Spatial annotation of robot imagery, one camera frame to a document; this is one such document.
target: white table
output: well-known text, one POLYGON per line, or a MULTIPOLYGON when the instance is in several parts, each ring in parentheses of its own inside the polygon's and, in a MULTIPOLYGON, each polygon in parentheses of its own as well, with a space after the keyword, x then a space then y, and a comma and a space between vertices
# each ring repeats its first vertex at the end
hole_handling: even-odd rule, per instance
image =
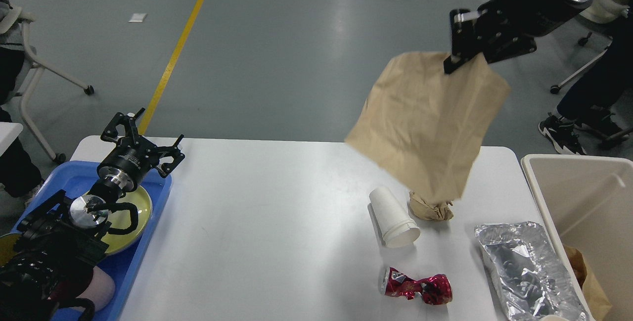
MULTIPOLYGON (((151 138, 171 145, 173 138, 151 138)), ((543 223, 515 154, 483 147, 449 222, 417 220, 413 246, 381 245, 369 193, 407 189, 343 143, 185 139, 172 192, 121 321, 504 320, 477 224, 543 223), (453 301, 431 306, 378 292, 383 266, 447 274, 453 301)), ((113 148, 84 139, 72 160, 113 148)))
POLYGON ((0 155, 9 148, 20 132, 22 132, 20 123, 0 122, 0 155))

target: aluminum foil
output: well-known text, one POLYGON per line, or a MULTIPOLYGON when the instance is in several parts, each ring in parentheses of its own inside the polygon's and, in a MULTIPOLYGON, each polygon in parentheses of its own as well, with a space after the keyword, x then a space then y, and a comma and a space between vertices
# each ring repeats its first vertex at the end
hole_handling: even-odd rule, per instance
POLYGON ((543 226, 535 222, 481 225, 475 227, 475 237, 509 320, 536 321, 546 315, 589 320, 543 226))

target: plate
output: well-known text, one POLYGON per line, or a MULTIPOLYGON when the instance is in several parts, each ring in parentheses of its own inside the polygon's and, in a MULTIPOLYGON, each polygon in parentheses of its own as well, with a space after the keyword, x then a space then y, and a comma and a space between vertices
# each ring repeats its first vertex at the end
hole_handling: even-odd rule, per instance
POLYGON ((22 237, 21 233, 7 233, 0 237, 0 267, 3 267, 17 254, 13 251, 13 246, 20 237, 22 237))
MULTIPOLYGON (((136 205, 138 208, 138 227, 132 233, 124 235, 106 233, 101 239, 109 244, 106 255, 117 254, 136 242, 143 230, 145 230, 149 217, 152 215, 152 199, 142 186, 139 186, 133 192, 128 192, 125 197, 118 199, 117 202, 131 202, 136 205)), ((110 213, 108 221, 112 222, 112 227, 116 229, 126 229, 130 226, 130 212, 126 210, 110 213)))

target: crushed red can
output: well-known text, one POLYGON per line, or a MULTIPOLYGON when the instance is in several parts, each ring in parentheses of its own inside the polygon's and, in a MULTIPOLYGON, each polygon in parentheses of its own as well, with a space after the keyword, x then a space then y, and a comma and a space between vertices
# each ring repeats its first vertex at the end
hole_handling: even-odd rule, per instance
POLYGON ((393 298, 404 296, 410 300, 420 296, 429 305, 443 305, 452 301, 451 283, 448 282, 448 278, 444 274, 414 280, 389 267, 385 271, 382 291, 386 296, 393 298))

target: blue tray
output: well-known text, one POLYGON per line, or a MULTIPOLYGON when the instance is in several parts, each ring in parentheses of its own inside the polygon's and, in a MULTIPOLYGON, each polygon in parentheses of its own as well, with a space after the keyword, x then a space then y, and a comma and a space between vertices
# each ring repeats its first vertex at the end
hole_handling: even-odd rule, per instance
MULTIPOLYGON (((66 196, 71 199, 90 190, 92 184, 99 179, 97 176, 98 165, 99 163, 88 161, 69 161, 57 166, 50 173, 38 196, 31 202, 20 220, 61 189, 66 190, 66 196)), ((167 202, 172 186, 172 177, 167 176, 166 179, 163 179, 158 175, 158 172, 152 170, 140 185, 147 190, 152 199, 152 215, 145 226, 145 231, 133 245, 120 253, 108 256, 99 263, 99 267, 113 278, 117 289, 110 303, 94 315, 93 321, 116 321, 118 319, 134 283, 145 250, 147 250, 149 240, 152 238, 158 219, 165 208, 165 202, 167 202)), ((12 232, 18 232, 15 229, 16 226, 13 227, 12 232)), ((66 308, 57 311, 52 319, 54 321, 75 321, 80 314, 75 310, 66 308)))

